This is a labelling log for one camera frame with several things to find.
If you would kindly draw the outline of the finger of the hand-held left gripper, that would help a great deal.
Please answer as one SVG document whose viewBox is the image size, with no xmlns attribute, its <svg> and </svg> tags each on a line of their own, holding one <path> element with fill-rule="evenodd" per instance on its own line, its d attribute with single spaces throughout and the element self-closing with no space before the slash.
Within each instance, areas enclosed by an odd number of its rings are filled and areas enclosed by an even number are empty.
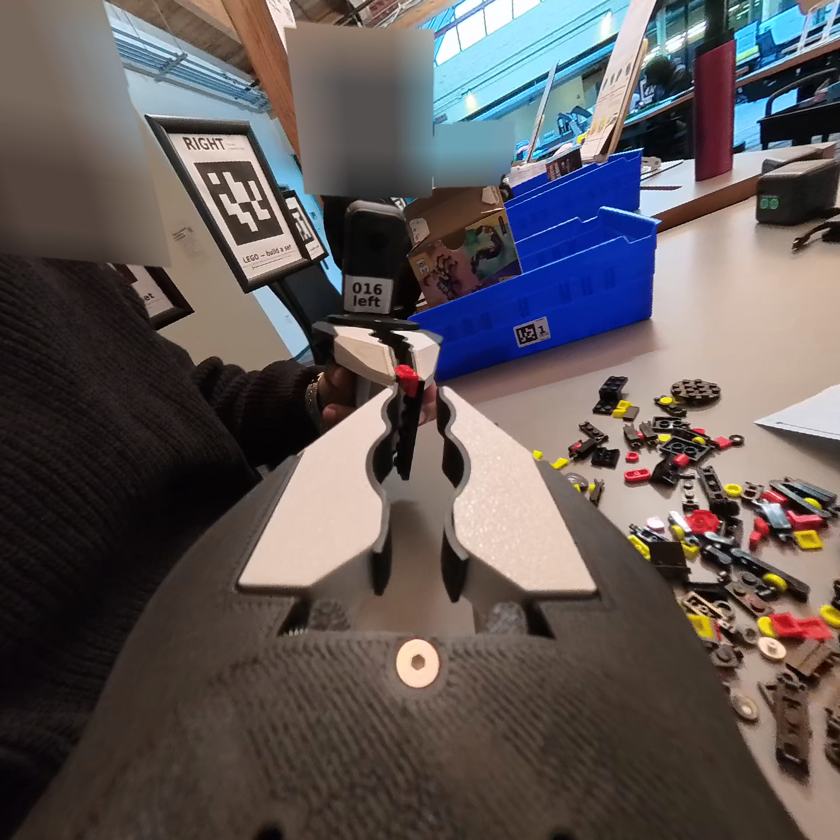
<svg viewBox="0 0 840 840">
<path fill-rule="evenodd" d="M 434 379 L 442 342 L 442 337 L 434 332 L 410 332 L 410 364 L 425 384 Z"/>
<path fill-rule="evenodd" d="M 333 329 L 333 358 L 359 377 L 396 377 L 393 347 L 369 329 Z"/>
</svg>

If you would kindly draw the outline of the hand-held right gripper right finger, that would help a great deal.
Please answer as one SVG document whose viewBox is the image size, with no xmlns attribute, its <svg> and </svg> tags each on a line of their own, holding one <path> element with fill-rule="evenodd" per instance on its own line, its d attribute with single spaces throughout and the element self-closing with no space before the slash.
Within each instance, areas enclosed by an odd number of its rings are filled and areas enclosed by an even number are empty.
<svg viewBox="0 0 840 840">
<path fill-rule="evenodd" d="M 438 390 L 453 486 L 441 571 L 451 601 L 590 599 L 592 575 L 542 465 L 452 388 Z"/>
</svg>

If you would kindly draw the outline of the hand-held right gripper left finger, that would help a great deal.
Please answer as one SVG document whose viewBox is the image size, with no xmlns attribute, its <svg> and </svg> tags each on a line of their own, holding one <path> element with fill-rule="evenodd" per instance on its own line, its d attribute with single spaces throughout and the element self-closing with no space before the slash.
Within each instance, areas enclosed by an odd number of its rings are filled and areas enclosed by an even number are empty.
<svg viewBox="0 0 840 840">
<path fill-rule="evenodd" d="M 297 457 L 238 578 L 243 592 L 382 594 L 391 576 L 396 385 Z"/>
</svg>

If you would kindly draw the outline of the long black lego plate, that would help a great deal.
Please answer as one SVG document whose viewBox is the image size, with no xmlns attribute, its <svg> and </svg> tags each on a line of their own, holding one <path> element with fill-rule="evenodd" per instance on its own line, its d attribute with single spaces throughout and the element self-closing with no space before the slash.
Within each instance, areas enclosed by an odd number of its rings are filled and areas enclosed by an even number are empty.
<svg viewBox="0 0 840 840">
<path fill-rule="evenodd" d="M 393 466 L 397 475 L 405 481 L 411 476 L 417 429 L 421 424 L 425 381 L 419 380 L 414 394 L 400 389 L 395 426 Z"/>
</svg>

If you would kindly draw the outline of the blue tagged storage bin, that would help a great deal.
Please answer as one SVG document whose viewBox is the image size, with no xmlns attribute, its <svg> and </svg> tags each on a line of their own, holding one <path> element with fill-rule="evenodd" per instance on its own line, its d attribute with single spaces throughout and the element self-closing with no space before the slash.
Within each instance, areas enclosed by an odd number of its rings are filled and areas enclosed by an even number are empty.
<svg viewBox="0 0 840 840">
<path fill-rule="evenodd" d="M 660 224 L 604 206 L 522 240 L 519 276 L 413 315 L 443 340 L 437 379 L 649 319 Z"/>
</svg>

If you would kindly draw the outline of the pile of lego pieces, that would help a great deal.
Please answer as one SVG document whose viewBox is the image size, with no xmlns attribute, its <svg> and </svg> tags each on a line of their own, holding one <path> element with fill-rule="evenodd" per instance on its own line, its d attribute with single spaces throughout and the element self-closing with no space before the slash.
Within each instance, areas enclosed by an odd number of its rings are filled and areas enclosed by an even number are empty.
<svg viewBox="0 0 840 840">
<path fill-rule="evenodd" d="M 741 721 L 753 725 L 762 717 L 757 701 L 739 687 L 745 655 L 772 664 L 773 675 L 758 682 L 758 692 L 769 711 L 773 752 L 782 770 L 805 781 L 814 741 L 812 692 L 838 667 L 838 575 L 830 597 L 812 609 L 811 586 L 767 561 L 761 549 L 823 550 L 838 524 L 838 494 L 789 476 L 767 484 L 723 482 L 713 459 L 744 446 L 745 437 L 711 434 L 689 416 L 690 409 L 719 402 L 719 384 L 678 380 L 654 398 L 659 415 L 650 419 L 639 417 L 626 387 L 625 376 L 608 376 L 592 408 L 620 422 L 624 448 L 611 446 L 617 435 L 583 421 L 581 438 L 550 465 L 594 506 L 602 501 L 604 479 L 578 476 L 572 465 L 623 466 L 626 487 L 668 491 L 667 514 L 629 524 L 626 538 L 667 582 Z"/>
</svg>

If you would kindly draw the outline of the open lego instruction booklet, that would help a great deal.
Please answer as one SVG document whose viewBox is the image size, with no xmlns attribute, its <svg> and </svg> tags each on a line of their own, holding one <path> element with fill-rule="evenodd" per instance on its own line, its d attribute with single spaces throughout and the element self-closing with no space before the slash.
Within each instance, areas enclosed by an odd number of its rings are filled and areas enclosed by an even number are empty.
<svg viewBox="0 0 840 840">
<path fill-rule="evenodd" d="M 839 441 L 839 385 L 830 386 L 754 423 L 775 432 Z"/>
</svg>

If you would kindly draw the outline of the person's left hand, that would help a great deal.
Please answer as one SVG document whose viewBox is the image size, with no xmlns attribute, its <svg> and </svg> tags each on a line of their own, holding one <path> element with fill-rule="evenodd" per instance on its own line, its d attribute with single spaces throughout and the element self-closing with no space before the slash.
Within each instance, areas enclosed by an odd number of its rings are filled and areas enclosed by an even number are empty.
<svg viewBox="0 0 840 840">
<path fill-rule="evenodd" d="M 321 430 L 326 432 L 348 418 L 356 409 L 358 376 L 340 364 L 330 362 L 318 380 Z"/>
</svg>

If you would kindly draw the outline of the small black framed sign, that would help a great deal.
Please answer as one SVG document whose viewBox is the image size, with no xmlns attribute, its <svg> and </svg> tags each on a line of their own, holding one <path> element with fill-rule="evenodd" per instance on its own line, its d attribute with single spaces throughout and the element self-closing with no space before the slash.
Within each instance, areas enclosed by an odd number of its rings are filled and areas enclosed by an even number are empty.
<svg viewBox="0 0 840 840">
<path fill-rule="evenodd" d="M 321 238 L 313 226 L 312 220 L 308 215 L 305 207 L 295 191 L 291 189 L 282 189 L 281 194 L 287 205 L 288 211 L 294 221 L 298 235 L 301 242 L 305 246 L 308 258 L 311 262 L 318 263 L 324 260 L 328 255 L 328 250 L 325 248 Z"/>
<path fill-rule="evenodd" d="M 111 264 L 139 295 L 154 329 L 161 330 L 193 314 L 194 309 L 165 269 Z"/>
</svg>

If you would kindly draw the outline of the large black framed sign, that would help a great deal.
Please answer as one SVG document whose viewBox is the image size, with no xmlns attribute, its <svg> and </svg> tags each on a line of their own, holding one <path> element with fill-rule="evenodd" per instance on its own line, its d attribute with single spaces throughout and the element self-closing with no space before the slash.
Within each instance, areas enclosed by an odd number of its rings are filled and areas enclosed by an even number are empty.
<svg viewBox="0 0 840 840">
<path fill-rule="evenodd" d="M 311 264 L 249 122 L 144 118 L 244 292 Z"/>
</svg>

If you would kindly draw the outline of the blue plastic storage bin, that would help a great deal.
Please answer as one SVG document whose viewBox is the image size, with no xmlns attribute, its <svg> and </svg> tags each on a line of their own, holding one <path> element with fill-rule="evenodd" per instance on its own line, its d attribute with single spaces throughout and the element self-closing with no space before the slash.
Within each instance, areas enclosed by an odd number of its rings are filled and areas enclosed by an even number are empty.
<svg viewBox="0 0 840 840">
<path fill-rule="evenodd" d="M 518 194 L 506 209 L 520 214 L 588 218 L 601 207 L 635 212 L 642 177 L 641 150 L 615 153 L 602 164 L 587 164 L 577 171 Z"/>
</svg>

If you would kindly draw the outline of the wooden beam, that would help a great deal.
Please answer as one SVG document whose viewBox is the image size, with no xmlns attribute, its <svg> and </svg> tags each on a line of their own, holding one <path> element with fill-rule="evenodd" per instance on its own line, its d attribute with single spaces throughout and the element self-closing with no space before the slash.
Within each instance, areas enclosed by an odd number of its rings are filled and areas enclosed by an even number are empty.
<svg viewBox="0 0 840 840">
<path fill-rule="evenodd" d="M 261 87 L 287 139 L 303 162 L 290 67 L 280 31 L 267 1 L 223 1 L 227 15 L 249 57 Z"/>
</svg>

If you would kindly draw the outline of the cardboard sign board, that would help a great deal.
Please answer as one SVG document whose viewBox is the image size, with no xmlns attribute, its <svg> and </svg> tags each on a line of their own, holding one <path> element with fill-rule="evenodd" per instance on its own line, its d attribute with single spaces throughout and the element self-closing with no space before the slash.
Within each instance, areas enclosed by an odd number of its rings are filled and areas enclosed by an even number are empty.
<svg viewBox="0 0 840 840">
<path fill-rule="evenodd" d="M 656 5 L 656 1 L 632 1 L 626 10 L 581 146 L 585 165 L 603 163 L 616 151 L 646 54 L 645 33 Z"/>
</svg>

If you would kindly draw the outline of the brown wooden desk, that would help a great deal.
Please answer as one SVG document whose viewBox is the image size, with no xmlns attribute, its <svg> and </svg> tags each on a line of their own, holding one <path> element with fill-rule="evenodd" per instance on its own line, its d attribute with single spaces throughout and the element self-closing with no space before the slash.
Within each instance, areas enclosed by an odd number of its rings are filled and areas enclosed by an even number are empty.
<svg viewBox="0 0 840 840">
<path fill-rule="evenodd" d="M 663 163 L 641 181 L 637 212 L 657 219 L 658 231 L 664 233 L 754 198 L 766 153 L 735 154 L 730 172 L 704 182 L 696 182 L 693 160 Z"/>
</svg>

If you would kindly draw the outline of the black box with green rings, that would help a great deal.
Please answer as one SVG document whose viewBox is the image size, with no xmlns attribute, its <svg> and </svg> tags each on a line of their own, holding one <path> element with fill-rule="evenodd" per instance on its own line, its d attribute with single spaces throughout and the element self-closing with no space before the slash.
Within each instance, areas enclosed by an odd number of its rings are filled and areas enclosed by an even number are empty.
<svg viewBox="0 0 840 840">
<path fill-rule="evenodd" d="M 761 175 L 757 181 L 755 220 L 795 226 L 838 215 L 839 161 L 794 161 Z"/>
</svg>

